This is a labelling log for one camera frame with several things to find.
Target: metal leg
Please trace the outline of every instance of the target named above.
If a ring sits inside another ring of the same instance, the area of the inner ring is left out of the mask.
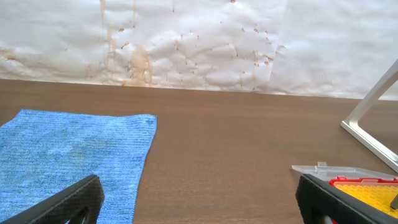
[[[378,158],[384,161],[391,169],[398,172],[398,156],[386,146],[374,139],[370,134],[358,126],[359,119],[373,106],[388,88],[398,80],[398,60],[391,66],[386,74],[376,83],[365,98],[355,107],[353,112],[341,122],[341,126],[364,144]]]

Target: clear plastic lid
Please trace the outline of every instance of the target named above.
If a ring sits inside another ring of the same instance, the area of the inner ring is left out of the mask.
[[[317,166],[292,166],[293,170],[303,174],[311,174],[324,181],[335,179],[338,176],[345,176],[347,179],[358,179],[363,177],[382,178],[385,180],[394,180],[395,176],[383,174],[376,171],[361,169],[356,167],[332,167],[326,162],[318,162]]]

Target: tabletop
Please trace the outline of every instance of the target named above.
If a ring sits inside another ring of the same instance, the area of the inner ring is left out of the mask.
[[[302,223],[292,165],[394,172],[340,127],[358,100],[0,80],[0,124],[23,108],[158,116],[138,223]],[[360,125],[393,151],[398,102]]]

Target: towel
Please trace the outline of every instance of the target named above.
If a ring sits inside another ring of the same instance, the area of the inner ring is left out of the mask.
[[[21,110],[0,127],[0,222],[96,174],[98,223],[131,224],[156,116]]]

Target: white wall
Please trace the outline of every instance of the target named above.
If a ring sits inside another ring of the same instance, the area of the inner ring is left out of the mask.
[[[232,2],[5,0],[0,78],[362,98],[398,58],[396,0]]]

